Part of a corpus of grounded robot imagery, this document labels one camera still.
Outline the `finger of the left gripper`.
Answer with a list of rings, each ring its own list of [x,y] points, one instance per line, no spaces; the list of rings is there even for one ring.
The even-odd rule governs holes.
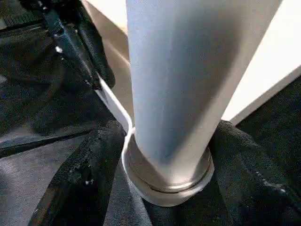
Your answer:
[[[80,17],[78,31],[80,38],[88,51],[93,67],[109,88],[115,85],[115,76],[110,68],[103,47],[103,40],[84,7],[78,7]]]
[[[98,73],[75,29],[64,25],[53,8],[44,6],[43,16],[48,30],[56,42],[56,51],[79,71],[81,78],[87,85],[92,89],[100,89]]]

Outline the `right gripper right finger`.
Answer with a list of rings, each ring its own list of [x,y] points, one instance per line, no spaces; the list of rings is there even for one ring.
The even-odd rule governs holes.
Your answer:
[[[220,121],[209,148],[233,225],[301,224],[300,192],[250,135]]]

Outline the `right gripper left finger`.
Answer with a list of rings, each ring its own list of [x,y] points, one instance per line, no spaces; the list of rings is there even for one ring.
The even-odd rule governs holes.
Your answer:
[[[28,224],[103,225],[124,139],[117,121],[92,130],[59,167]]]

